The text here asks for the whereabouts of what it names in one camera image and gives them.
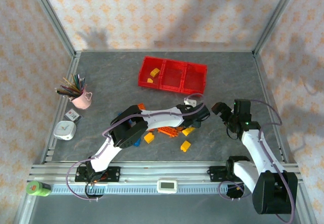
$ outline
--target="wallpaper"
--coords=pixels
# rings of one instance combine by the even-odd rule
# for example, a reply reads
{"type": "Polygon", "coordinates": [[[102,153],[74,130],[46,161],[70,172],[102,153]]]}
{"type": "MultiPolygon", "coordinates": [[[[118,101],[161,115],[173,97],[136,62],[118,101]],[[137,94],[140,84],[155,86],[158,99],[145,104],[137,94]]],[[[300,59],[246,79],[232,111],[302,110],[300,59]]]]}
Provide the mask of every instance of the wallpaper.
{"type": "Polygon", "coordinates": [[[37,0],[0,0],[0,217],[12,223],[70,57],[37,0]]]}
{"type": "Polygon", "coordinates": [[[261,52],[318,223],[324,223],[324,0],[291,0],[261,52]]]}
{"type": "Polygon", "coordinates": [[[76,50],[252,51],[279,0],[50,0],[76,50]]]}

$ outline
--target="red plastic tray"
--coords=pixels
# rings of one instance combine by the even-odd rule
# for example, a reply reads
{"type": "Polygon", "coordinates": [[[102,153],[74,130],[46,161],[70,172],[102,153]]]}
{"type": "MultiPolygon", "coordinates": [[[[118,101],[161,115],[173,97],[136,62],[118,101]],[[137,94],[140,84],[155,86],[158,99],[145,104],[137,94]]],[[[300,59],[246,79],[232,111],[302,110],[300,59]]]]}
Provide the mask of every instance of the red plastic tray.
{"type": "Polygon", "coordinates": [[[146,56],[138,75],[138,86],[150,87],[183,94],[204,93],[207,65],[146,56]],[[153,78],[150,73],[158,68],[153,78]]]}

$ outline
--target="white clock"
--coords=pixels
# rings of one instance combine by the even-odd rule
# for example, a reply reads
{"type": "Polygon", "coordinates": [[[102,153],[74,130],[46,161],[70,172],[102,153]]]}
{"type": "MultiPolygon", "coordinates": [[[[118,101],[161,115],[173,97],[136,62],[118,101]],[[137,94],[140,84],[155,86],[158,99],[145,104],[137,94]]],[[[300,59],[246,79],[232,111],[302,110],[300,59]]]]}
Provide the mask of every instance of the white clock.
{"type": "Polygon", "coordinates": [[[70,140],[76,132],[76,125],[72,121],[63,120],[57,123],[54,137],[60,140],[70,140]]]}

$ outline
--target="pink cup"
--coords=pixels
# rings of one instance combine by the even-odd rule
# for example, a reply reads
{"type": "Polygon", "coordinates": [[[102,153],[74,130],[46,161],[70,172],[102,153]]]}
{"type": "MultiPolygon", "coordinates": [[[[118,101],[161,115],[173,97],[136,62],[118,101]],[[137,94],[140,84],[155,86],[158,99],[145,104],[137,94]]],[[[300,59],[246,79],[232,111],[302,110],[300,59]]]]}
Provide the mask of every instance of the pink cup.
{"type": "Polygon", "coordinates": [[[86,109],[91,105],[91,98],[92,93],[87,92],[86,89],[84,89],[82,94],[79,97],[72,99],[71,102],[78,109],[86,109]]]}

